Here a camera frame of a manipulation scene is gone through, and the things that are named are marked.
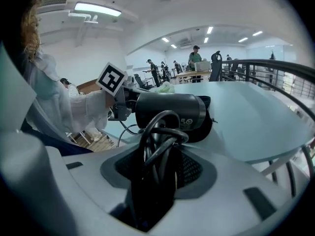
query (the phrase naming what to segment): ceiling light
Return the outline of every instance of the ceiling light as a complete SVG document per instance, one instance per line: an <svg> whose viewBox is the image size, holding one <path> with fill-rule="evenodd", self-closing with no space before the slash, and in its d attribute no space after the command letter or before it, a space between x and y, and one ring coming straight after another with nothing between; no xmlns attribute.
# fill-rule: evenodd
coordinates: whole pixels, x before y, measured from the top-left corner
<svg viewBox="0 0 315 236"><path fill-rule="evenodd" d="M253 36L257 36L257 35L259 35L259 34L262 34L262 31L258 31L258 32L256 32L256 33L254 33Z"/></svg>
<svg viewBox="0 0 315 236"><path fill-rule="evenodd" d="M239 43L241 43L241 42L244 42L245 40L248 40L248 38L247 38L247 37L242 38L242 39L241 39L241 40L239 40L238 42L239 42Z"/></svg>
<svg viewBox="0 0 315 236"><path fill-rule="evenodd" d="M87 3L87 2L77 2L74 10L99 12L99 13L108 14L115 17L118 17L122 13L121 11L110 8L108 6L94 4L94 3Z"/></svg>
<svg viewBox="0 0 315 236"><path fill-rule="evenodd" d="M212 32L213 27L209 27L207 34L210 34Z"/></svg>

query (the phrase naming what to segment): wooden desk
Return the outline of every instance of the wooden desk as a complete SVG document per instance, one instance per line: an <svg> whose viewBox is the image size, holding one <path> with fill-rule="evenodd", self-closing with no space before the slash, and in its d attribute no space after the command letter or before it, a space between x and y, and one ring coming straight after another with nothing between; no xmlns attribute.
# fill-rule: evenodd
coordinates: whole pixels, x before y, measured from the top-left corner
<svg viewBox="0 0 315 236"><path fill-rule="evenodd" d="M210 71L203 71L203 72L183 72L176 75L176 78L182 78L182 77L190 77L190 76L200 76L200 75L211 75Z"/></svg>

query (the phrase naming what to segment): person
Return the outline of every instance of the person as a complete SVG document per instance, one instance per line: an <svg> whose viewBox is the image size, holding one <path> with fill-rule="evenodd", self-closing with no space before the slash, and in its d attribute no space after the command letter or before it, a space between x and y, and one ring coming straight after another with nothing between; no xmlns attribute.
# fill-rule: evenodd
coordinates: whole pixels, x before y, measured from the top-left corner
<svg viewBox="0 0 315 236"><path fill-rule="evenodd" d="M147 72L151 72L152 73L152 77L157 85L157 87L159 87L159 80L158 80L158 69L157 66L152 62L152 60L148 59L147 63L150 64L151 69L148 70Z"/></svg>
<svg viewBox="0 0 315 236"><path fill-rule="evenodd" d="M36 17L40 4L41 0L32 0L21 21L21 73L37 94L26 120L45 136L72 144L66 132L81 132L92 121L104 129L115 101L103 90L69 97L56 73L55 59L40 49Z"/></svg>
<svg viewBox="0 0 315 236"><path fill-rule="evenodd" d="M175 69L176 69L176 71L177 71L177 74L183 72L183 71L182 71L182 68L181 68L181 65L179 65L179 64L176 62L176 60L174 60L173 63L175 64Z"/></svg>
<svg viewBox="0 0 315 236"><path fill-rule="evenodd" d="M230 57L230 55L228 54L228 55L226 55L226 60L232 60L232 58Z"/></svg>
<svg viewBox="0 0 315 236"><path fill-rule="evenodd" d="M163 71L163 80L164 81L170 81L169 77L168 77L168 66L162 61L161 62L161 68L162 68L162 71Z"/></svg>
<svg viewBox="0 0 315 236"><path fill-rule="evenodd" d="M75 84L70 83L66 78L62 78L60 82L66 89L68 89L69 97L77 97L81 95L78 87ZM84 130L94 142L98 142L102 138L102 133L94 127L93 122L91 122Z"/></svg>
<svg viewBox="0 0 315 236"><path fill-rule="evenodd" d="M193 47L193 52L189 55L189 65L192 71L195 71L195 63L202 61L202 58L200 54L198 53L199 49L200 47L195 45ZM191 78L193 79L192 82L195 83L195 82L200 82L200 80L196 81L194 79L199 79L201 78L201 76L192 76Z"/></svg>

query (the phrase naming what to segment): metal railing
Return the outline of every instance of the metal railing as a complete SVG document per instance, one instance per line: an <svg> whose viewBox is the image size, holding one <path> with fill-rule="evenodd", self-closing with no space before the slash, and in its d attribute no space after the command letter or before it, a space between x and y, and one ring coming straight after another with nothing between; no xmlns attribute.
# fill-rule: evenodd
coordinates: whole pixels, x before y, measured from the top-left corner
<svg viewBox="0 0 315 236"><path fill-rule="evenodd" d="M300 64L265 59L235 59L226 60L222 63L228 64L229 67L221 70L221 81L252 82L266 90L278 91L296 103L315 122L313 111L294 97L302 96L314 99L315 69ZM305 155L310 176L312 176L314 165L310 157L310 150L305 149L305 146L302 146L301 149ZM286 166L289 171L291 192L294 196L296 191L294 177L290 172L291 165L287 162Z"/></svg>

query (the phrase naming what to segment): round table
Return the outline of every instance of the round table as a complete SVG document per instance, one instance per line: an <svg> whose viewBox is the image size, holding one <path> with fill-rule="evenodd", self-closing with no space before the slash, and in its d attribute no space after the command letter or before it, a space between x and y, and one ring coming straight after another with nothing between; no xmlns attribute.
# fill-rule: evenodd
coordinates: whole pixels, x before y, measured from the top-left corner
<svg viewBox="0 0 315 236"><path fill-rule="evenodd" d="M205 82L175 85L176 93L211 97L210 134L189 147L222 153L251 164L273 160L298 151L313 137L305 123L270 92L250 82ZM125 125L135 124L131 114ZM117 121L109 121L104 132L118 139L123 131ZM139 140L125 132L122 142Z"/></svg>

